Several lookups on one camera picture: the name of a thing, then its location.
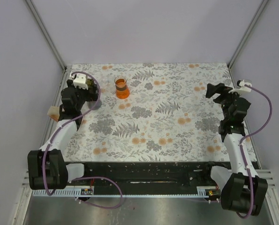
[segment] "tabletop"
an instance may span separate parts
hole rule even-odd
[[[221,107],[205,98],[208,83],[233,87],[225,63],[75,64],[71,71],[95,77],[102,105],[84,116],[65,161],[229,161],[218,133]],[[127,99],[115,95],[119,75],[128,78]],[[256,161],[250,139],[247,149]]]

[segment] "orange plastic container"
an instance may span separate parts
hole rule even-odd
[[[115,78],[116,96],[119,99],[125,99],[130,95],[129,88],[127,87],[127,79],[124,76],[117,76]]]

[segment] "metal floor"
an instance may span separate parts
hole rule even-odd
[[[273,225],[266,202],[257,217],[240,219],[219,203],[194,200],[127,198],[120,208],[103,210],[68,197],[31,197],[24,225]],[[103,206],[118,203],[117,198],[89,201]]]

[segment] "gray wall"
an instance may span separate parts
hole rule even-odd
[[[23,0],[0,0],[0,225],[39,147],[61,70]]]
[[[33,0],[66,64],[228,62],[261,0]]]
[[[272,100],[272,120],[255,136],[255,142],[261,162],[272,170],[279,192],[279,0],[269,4],[232,73],[236,79],[251,79],[253,86]],[[252,103],[248,122],[254,131],[267,119],[269,106],[257,93],[247,97]]]

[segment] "orange cup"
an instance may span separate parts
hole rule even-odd
[[[119,99],[125,99],[130,95],[130,91],[127,87],[127,79],[124,76],[117,76],[115,78],[116,96]]]

